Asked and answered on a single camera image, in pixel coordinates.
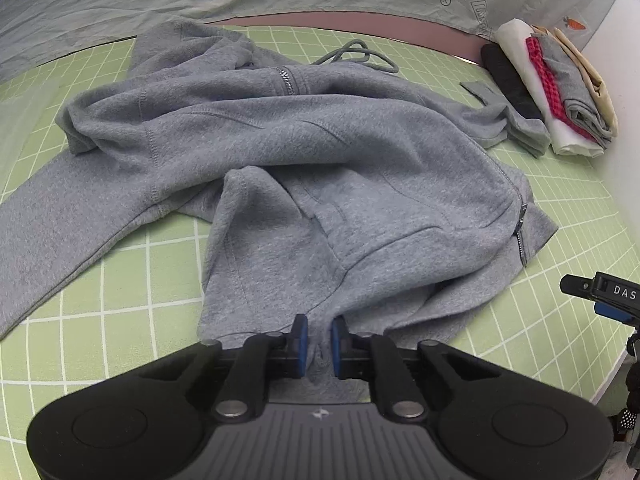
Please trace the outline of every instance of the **metal zipper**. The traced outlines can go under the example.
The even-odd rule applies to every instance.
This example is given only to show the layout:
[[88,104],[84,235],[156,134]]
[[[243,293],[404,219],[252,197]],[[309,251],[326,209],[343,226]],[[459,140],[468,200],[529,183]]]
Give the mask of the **metal zipper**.
[[524,202],[524,198],[522,197],[522,194],[520,193],[520,190],[513,183],[513,181],[509,178],[509,175],[507,175],[504,172],[504,170],[500,167],[500,165],[495,160],[493,160],[493,158],[491,158],[485,152],[485,150],[482,149],[481,146],[476,144],[476,148],[478,148],[478,150],[494,164],[494,166],[498,169],[498,171],[500,171],[500,173],[502,173],[502,176],[507,180],[507,182],[509,184],[511,184],[511,187],[513,187],[513,189],[515,190],[515,192],[518,195],[518,198],[520,199],[520,215],[518,216],[518,223],[516,224],[516,229],[513,231],[513,236],[515,236],[516,240],[518,241],[518,251],[520,252],[520,261],[522,262],[522,266],[526,267],[527,266],[527,255],[524,253],[524,241],[522,239],[522,225],[524,224],[524,214],[527,212],[527,207],[529,206],[529,204]]
[[283,66],[277,66],[276,70],[278,71],[278,73],[280,74],[280,77],[284,81],[284,86],[287,87],[287,94],[295,95],[296,91],[293,89],[293,81],[292,81],[291,74],[289,73],[289,70],[287,70]]

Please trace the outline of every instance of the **gray drawstring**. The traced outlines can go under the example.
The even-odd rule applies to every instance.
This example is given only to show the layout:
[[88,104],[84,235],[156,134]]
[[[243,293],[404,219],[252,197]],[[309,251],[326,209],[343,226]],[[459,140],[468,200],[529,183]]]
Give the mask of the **gray drawstring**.
[[[349,57],[347,59],[343,59],[343,54],[346,53],[353,54],[364,54],[362,57]],[[376,56],[379,57],[382,61],[388,64],[378,65],[375,63],[369,63],[369,57]],[[340,48],[336,48],[332,52],[325,54],[320,59],[314,61],[312,65],[322,65],[325,61],[331,59],[331,63],[341,62],[341,61],[350,61],[352,63],[362,63],[365,66],[373,68],[374,70],[380,70],[380,72],[388,72],[389,74],[397,74],[400,72],[400,68],[393,61],[391,61],[387,56],[380,52],[376,52],[375,50],[371,50],[367,44],[362,40],[351,40],[349,43],[345,43]]]

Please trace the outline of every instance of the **red checkered fabric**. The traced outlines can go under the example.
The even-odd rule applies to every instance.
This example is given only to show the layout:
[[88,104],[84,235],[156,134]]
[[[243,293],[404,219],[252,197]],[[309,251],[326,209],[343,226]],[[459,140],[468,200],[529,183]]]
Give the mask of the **red checkered fabric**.
[[560,92],[558,91],[558,85],[554,78],[553,72],[546,65],[545,60],[542,59],[542,48],[540,48],[540,42],[538,38],[529,37],[525,40],[527,43],[527,51],[529,53],[529,59],[533,63],[533,66],[538,72],[538,77],[542,83],[542,88],[545,90],[546,100],[549,103],[551,114],[556,119],[560,119],[564,124],[569,126],[574,132],[583,136],[585,139],[595,141],[594,137],[586,130],[582,129],[577,124],[573,124],[569,117],[567,117],[562,105],[562,99],[560,98]]

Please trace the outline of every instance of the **carrot print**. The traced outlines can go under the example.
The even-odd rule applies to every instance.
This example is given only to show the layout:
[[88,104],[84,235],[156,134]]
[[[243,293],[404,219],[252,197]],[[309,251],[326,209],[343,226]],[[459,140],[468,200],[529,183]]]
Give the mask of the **carrot print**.
[[572,28],[573,30],[585,30],[587,28],[582,23],[576,22],[575,20],[572,20],[568,16],[564,17],[564,24],[567,27]]

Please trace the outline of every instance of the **metal screw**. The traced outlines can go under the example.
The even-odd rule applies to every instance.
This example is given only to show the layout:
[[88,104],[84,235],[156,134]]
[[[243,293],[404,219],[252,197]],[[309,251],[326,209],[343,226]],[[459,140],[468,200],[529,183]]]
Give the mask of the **metal screw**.
[[391,409],[397,416],[401,416],[402,418],[415,418],[424,413],[422,405],[412,400],[400,400],[396,402]]
[[216,411],[227,418],[244,415],[246,410],[248,407],[242,400],[223,400],[216,406]]

